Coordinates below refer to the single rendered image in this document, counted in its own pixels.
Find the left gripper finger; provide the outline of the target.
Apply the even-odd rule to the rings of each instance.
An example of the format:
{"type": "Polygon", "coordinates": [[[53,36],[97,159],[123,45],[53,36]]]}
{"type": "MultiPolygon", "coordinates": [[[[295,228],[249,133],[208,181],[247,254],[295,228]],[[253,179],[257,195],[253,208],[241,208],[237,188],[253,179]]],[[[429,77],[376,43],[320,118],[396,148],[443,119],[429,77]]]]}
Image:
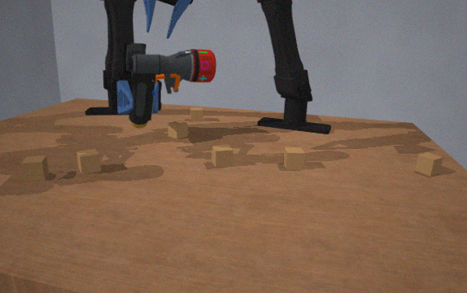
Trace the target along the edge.
{"type": "Polygon", "coordinates": [[[169,24],[169,27],[168,27],[167,39],[170,38],[171,33],[172,33],[178,19],[181,17],[181,15],[185,11],[185,9],[189,6],[190,3],[191,3],[191,0],[178,0],[177,1],[175,7],[173,8],[173,12],[172,12],[173,20],[171,18],[171,21],[170,21],[170,24],[169,24]],[[177,9],[177,11],[175,11],[176,9],[177,9]],[[175,12],[175,16],[173,16],[174,12],[175,12]]]}
{"type": "Polygon", "coordinates": [[[154,9],[155,9],[156,0],[143,0],[143,2],[144,2],[145,11],[146,11],[146,32],[148,33],[151,27],[151,21],[152,21],[154,9]],[[148,9],[148,4],[149,4],[149,9],[148,9]],[[148,12],[149,12],[149,18],[148,18],[148,12]]]}

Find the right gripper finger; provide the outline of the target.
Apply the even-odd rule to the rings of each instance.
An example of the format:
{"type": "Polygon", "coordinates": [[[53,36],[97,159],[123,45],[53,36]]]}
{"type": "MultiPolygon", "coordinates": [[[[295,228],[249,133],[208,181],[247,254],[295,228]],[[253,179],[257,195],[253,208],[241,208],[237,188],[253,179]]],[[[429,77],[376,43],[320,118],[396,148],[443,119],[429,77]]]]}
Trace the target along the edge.
{"type": "Polygon", "coordinates": [[[153,99],[153,112],[152,114],[156,114],[159,111],[159,82],[155,84],[155,96],[153,99]],[[156,107],[155,107],[156,106],[156,107]]]}
{"type": "Polygon", "coordinates": [[[133,96],[132,96],[128,81],[117,81],[117,111],[118,113],[129,114],[132,110],[133,110],[133,96]]]}

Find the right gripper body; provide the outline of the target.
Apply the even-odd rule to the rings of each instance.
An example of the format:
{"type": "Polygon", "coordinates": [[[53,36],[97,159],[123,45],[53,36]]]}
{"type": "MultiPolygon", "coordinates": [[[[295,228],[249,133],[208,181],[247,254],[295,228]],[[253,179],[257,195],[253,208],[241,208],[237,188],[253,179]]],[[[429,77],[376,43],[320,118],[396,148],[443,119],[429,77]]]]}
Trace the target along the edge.
{"type": "MultiPolygon", "coordinates": [[[[133,82],[132,79],[124,79],[124,80],[112,80],[111,81],[111,108],[113,111],[117,111],[117,81],[128,81],[129,87],[133,93],[133,82]]],[[[161,110],[161,90],[162,90],[162,83],[159,82],[159,111],[161,110]]]]}

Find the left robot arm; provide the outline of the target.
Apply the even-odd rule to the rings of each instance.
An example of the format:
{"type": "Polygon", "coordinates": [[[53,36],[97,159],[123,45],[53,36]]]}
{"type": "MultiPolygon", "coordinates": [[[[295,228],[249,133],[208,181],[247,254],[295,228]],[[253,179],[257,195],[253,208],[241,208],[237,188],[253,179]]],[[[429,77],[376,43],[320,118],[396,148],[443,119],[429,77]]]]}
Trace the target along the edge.
{"type": "Polygon", "coordinates": [[[329,134],[331,125],[306,121],[312,101],[308,70],[299,57],[292,18],[292,0],[257,0],[265,14],[273,46],[276,90],[285,99],[284,119],[263,117],[258,126],[329,134]],[[306,123],[306,124],[304,124],[306,123]]]}

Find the grey pistol-grip hose nozzle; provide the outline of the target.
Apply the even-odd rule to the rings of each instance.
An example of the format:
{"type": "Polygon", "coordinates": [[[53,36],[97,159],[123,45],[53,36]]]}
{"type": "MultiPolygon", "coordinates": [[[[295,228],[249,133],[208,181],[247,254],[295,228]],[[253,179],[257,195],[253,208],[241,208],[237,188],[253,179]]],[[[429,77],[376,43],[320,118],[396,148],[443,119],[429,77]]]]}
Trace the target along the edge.
{"type": "Polygon", "coordinates": [[[164,79],[168,94],[172,93],[171,87],[173,92],[179,91],[181,79],[211,82],[216,74],[216,57],[211,50],[196,49],[169,56],[135,54],[128,60],[128,66],[133,82],[133,110],[129,120],[134,128],[141,129],[152,117],[157,79],[164,79]]]}

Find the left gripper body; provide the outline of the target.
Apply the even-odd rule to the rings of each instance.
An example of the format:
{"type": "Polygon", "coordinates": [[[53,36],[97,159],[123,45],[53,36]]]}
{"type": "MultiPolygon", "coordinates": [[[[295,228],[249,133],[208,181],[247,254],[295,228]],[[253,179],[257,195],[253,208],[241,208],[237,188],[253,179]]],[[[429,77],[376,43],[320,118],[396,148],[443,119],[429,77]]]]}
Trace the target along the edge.
{"type": "Polygon", "coordinates": [[[178,0],[157,0],[157,1],[164,2],[164,3],[167,3],[169,5],[175,6],[178,0]]]}

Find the small tan block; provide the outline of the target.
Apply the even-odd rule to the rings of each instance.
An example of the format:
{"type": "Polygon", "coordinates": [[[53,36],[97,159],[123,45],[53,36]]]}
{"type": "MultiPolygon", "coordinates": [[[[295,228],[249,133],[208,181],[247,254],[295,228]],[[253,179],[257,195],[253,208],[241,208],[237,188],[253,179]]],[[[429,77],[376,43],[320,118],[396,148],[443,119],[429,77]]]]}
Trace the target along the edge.
{"type": "Polygon", "coordinates": [[[203,121],[203,109],[201,107],[190,108],[191,122],[203,121]]]}
{"type": "Polygon", "coordinates": [[[415,171],[431,177],[440,173],[442,162],[443,157],[426,152],[418,155],[415,171]]]}
{"type": "Polygon", "coordinates": [[[172,138],[184,138],[188,136],[187,123],[182,121],[173,121],[168,123],[168,136],[172,138]]]}
{"type": "Polygon", "coordinates": [[[81,174],[101,171],[99,153],[96,149],[77,151],[78,167],[81,174]]]}
{"type": "Polygon", "coordinates": [[[286,169],[303,170],[304,156],[301,147],[284,147],[283,164],[286,169]]]}
{"type": "Polygon", "coordinates": [[[44,181],[49,174],[46,155],[26,156],[21,166],[24,181],[44,181]]]}
{"type": "Polygon", "coordinates": [[[212,146],[212,163],[216,168],[233,167],[233,153],[229,145],[212,146]]]}

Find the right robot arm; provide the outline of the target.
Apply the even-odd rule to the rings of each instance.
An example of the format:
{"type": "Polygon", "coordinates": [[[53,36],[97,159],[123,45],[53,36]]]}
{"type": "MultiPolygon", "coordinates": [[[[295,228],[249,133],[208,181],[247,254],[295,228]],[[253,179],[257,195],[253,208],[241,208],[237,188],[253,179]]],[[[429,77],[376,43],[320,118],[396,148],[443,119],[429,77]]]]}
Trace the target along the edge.
{"type": "Polygon", "coordinates": [[[86,115],[119,115],[111,109],[111,81],[132,79],[128,59],[135,54],[146,54],[146,44],[134,43],[133,38],[133,8],[136,1],[104,0],[108,23],[108,47],[105,60],[107,67],[105,66],[106,70],[103,70],[103,87],[105,77],[104,89],[108,93],[109,107],[90,107],[85,111],[86,115]]]}

